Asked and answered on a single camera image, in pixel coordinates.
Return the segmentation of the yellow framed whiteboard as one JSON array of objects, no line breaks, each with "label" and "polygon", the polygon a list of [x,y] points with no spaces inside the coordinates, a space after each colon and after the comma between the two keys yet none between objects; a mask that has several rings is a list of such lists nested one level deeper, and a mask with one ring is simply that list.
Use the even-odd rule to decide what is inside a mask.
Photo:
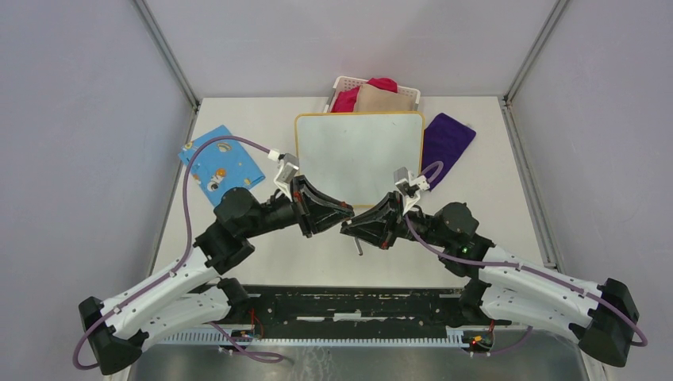
[{"label": "yellow framed whiteboard", "polygon": [[396,189],[401,167],[421,171],[425,117],[419,112],[300,114],[294,121],[299,173],[356,208]]}]

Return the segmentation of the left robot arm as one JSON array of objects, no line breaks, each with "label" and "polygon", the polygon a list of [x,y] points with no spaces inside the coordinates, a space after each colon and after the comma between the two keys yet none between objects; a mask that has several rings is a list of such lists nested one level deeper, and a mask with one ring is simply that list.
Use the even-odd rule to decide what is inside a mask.
[{"label": "left robot arm", "polygon": [[276,191],[259,202],[250,190],[227,190],[213,210],[215,221],[202,234],[187,238],[186,251],[136,286],[101,300],[79,303],[84,335],[72,361],[88,344],[92,368],[112,375],[136,362],[143,352],[178,331],[219,321],[242,322],[249,302],[242,286],[225,274],[255,251],[250,239],[297,225],[304,237],[331,229],[354,217],[351,205],[317,190],[305,176],[294,177],[289,191]]}]

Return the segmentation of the brown capped whiteboard marker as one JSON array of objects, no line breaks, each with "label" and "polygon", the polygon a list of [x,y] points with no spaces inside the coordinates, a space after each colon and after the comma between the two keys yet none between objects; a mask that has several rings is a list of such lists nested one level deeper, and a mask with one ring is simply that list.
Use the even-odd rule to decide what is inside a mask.
[{"label": "brown capped whiteboard marker", "polygon": [[362,248],[362,245],[360,243],[360,240],[358,238],[354,238],[354,242],[355,242],[355,245],[356,245],[356,250],[357,250],[358,256],[363,256],[363,248]]}]

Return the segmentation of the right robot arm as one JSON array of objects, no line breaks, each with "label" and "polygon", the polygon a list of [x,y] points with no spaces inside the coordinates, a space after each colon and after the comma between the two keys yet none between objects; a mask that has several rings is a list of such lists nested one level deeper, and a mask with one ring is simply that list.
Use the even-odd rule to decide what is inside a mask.
[{"label": "right robot arm", "polygon": [[416,241],[437,255],[452,274],[469,279],[458,303],[465,322],[488,318],[543,329],[616,368],[626,365],[631,348],[645,344],[634,340],[640,314],[624,283],[576,279],[523,260],[478,235],[479,222],[464,203],[430,215],[416,206],[405,210],[404,201],[390,192],[340,231],[380,249],[398,239]]}]

